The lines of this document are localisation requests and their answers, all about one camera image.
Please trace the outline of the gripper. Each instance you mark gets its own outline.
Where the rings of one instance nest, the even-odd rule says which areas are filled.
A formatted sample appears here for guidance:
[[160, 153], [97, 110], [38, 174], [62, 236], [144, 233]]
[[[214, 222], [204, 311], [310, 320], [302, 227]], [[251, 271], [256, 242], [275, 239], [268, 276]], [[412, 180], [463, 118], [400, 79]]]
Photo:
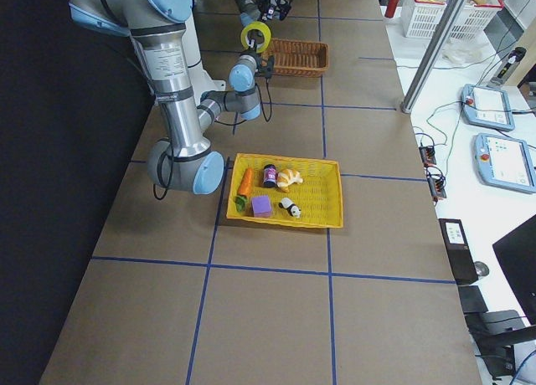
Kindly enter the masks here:
[[257, 0], [260, 11], [260, 21], [283, 21], [292, 8], [293, 0]]
[[247, 33], [248, 49], [253, 52], [250, 55], [255, 61], [255, 77], [263, 77], [270, 79], [275, 69], [275, 56], [270, 55], [264, 59], [261, 54], [258, 54], [258, 33], [256, 29], [252, 29]]

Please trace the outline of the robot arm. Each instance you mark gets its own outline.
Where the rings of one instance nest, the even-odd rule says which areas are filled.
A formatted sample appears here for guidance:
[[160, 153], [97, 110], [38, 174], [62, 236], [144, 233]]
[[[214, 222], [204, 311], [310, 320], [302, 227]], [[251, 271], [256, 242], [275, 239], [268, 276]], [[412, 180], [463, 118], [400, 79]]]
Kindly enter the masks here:
[[150, 152], [147, 170], [154, 187], [194, 194], [214, 192], [224, 173], [222, 155], [205, 131], [223, 112], [248, 121], [261, 113], [258, 76], [270, 77], [273, 60], [262, 53], [271, 41], [253, 0], [234, 0], [244, 29], [243, 52], [229, 72], [231, 89], [204, 70], [193, 0], [70, 0], [72, 19], [84, 28], [128, 37], [142, 74], [156, 97], [167, 138]]
[[234, 0], [239, 12], [242, 25], [250, 23], [283, 21], [292, 9], [294, 0]]

